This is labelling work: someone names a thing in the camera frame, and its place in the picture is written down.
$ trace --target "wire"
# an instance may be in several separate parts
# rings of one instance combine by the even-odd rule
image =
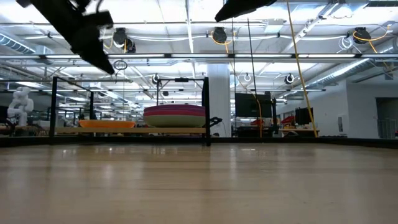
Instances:
[[[249,21],[249,18],[248,18],[248,30],[249,30],[249,38],[251,39],[250,21]],[[259,112],[260,112],[260,138],[262,138],[262,111],[261,111],[261,104],[260,104],[260,101],[258,100],[258,97],[257,97],[256,76],[254,75],[255,72],[254,72],[253,47],[252,47],[251,41],[250,41],[250,53],[251,53],[251,64],[252,64],[252,69],[253,69],[254,93],[256,94],[255,97],[256,97],[257,103],[258,103],[258,105],[259,105]]]
[[[104,43],[104,47],[107,48],[107,49],[110,49],[110,48],[112,47],[112,45],[113,45],[113,34],[112,34],[112,37],[111,37],[111,45],[108,47],[108,46]]]
[[[296,62],[297,62],[298,74],[300,75],[300,81],[301,81],[301,84],[303,86],[305,100],[307,101],[307,108],[308,108],[308,113],[310,114],[310,119],[311,119],[311,122],[312,122],[313,134],[317,138],[318,137],[318,132],[317,132],[317,129],[315,127],[315,122],[313,120],[313,115],[312,115],[312,112],[311,112],[310,100],[308,99],[307,90],[305,89],[305,81],[303,79],[303,74],[302,74],[301,68],[300,68],[299,53],[297,52],[297,43],[296,43],[295,38],[294,38],[293,22],[292,22],[292,16],[290,15],[289,0],[286,0],[286,4],[287,4],[287,12],[289,13],[290,31],[292,33],[292,38],[293,38],[293,46],[294,46],[294,53],[295,53]]]
[[[372,44],[371,41],[369,41],[370,46],[372,47],[374,53],[378,54],[376,48],[374,47],[374,45]],[[386,66],[386,69],[390,70],[391,74],[394,73],[394,71],[390,68],[390,66],[387,65],[387,63],[383,60],[383,64]]]
[[[100,7],[101,7],[103,1],[104,1],[104,0],[98,0],[97,8],[96,8],[96,12],[97,12],[97,13],[100,12]]]
[[[357,33],[356,31],[353,33],[353,36],[354,36],[355,38],[357,38],[358,40],[363,40],[363,41],[376,41],[376,40],[380,40],[380,39],[385,38],[386,35],[389,33],[389,29],[390,29],[390,27],[387,27],[386,33],[385,33],[383,36],[378,37],[378,38],[375,38],[375,39],[364,39],[364,38],[357,37],[357,36],[355,36],[355,34]]]
[[[232,31],[234,32],[235,31],[235,29],[234,29],[234,18],[232,18]],[[232,38],[232,51],[233,51],[233,53],[235,54],[235,39],[234,38]],[[231,63],[231,66],[232,66],[232,69],[234,70],[234,96],[236,96],[236,78],[237,78],[237,76],[236,76],[236,70],[235,70],[235,66],[236,66],[236,61],[235,61],[235,57],[234,57],[234,65],[232,66],[232,63]],[[238,119],[237,119],[237,117],[236,117],[236,109],[235,109],[235,130],[237,130],[237,127],[238,127]]]

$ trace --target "monitor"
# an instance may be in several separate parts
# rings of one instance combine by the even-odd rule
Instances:
[[[261,116],[263,118],[272,117],[271,94],[257,95],[261,105]],[[259,106],[253,94],[236,93],[235,110],[237,117],[256,118],[260,117]]]

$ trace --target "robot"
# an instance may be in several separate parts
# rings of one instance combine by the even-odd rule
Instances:
[[[7,115],[9,118],[15,115],[19,116],[19,126],[26,126],[27,124],[27,114],[33,111],[34,103],[33,100],[28,97],[30,93],[30,88],[19,87],[17,91],[14,92],[11,104],[8,107]]]

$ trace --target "fluorescent light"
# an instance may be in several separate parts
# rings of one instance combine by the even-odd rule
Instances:
[[[104,92],[104,93],[105,93],[105,95],[107,95],[109,97],[112,97],[114,99],[119,99],[119,96],[117,94],[111,92],[111,91],[107,91],[107,92]]]
[[[32,82],[17,82],[17,84],[24,85],[24,86],[29,86],[32,88],[43,88],[43,85],[37,84],[37,83],[32,83]]]
[[[79,55],[45,55],[48,59],[80,59]]]
[[[135,82],[131,83],[131,87],[132,87],[132,89],[135,89],[135,90],[140,89],[139,85]]]
[[[87,99],[81,97],[68,97],[68,98],[75,101],[88,101]]]
[[[251,58],[251,54],[236,54],[237,58]],[[254,58],[291,58],[291,54],[253,54]]]
[[[38,55],[0,55],[0,59],[40,59]]]
[[[137,104],[135,104],[135,103],[130,104],[130,106],[131,106],[132,108],[134,108],[134,109],[140,108],[140,107],[141,107],[140,105],[137,105]]]
[[[353,58],[355,54],[300,54],[300,58]]]
[[[108,58],[159,58],[164,54],[111,54]]]
[[[172,54],[172,58],[226,58],[228,54]]]
[[[362,58],[398,58],[398,54],[363,54]]]

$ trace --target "black cable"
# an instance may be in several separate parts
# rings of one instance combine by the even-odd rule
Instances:
[[[96,12],[97,12],[97,13],[99,13],[100,7],[101,7],[103,1],[104,1],[104,0],[98,0],[97,8],[96,8]]]
[[[250,53],[251,53],[251,64],[252,64],[252,69],[253,69],[253,82],[254,82],[254,94],[256,96],[256,100],[258,99],[257,97],[257,85],[256,85],[256,74],[254,72],[254,58],[253,58],[253,47],[251,44],[251,33],[250,33],[250,22],[249,22],[249,18],[248,18],[248,29],[249,29],[249,42],[250,42]]]
[[[234,30],[234,18],[232,18],[232,51],[233,54],[235,55],[235,30]],[[235,62],[235,56],[234,56],[234,67],[232,68],[234,70],[234,79],[235,79],[235,89],[234,89],[234,97],[236,98],[236,62]],[[238,117],[236,116],[236,101],[235,101],[235,130],[238,127]]]

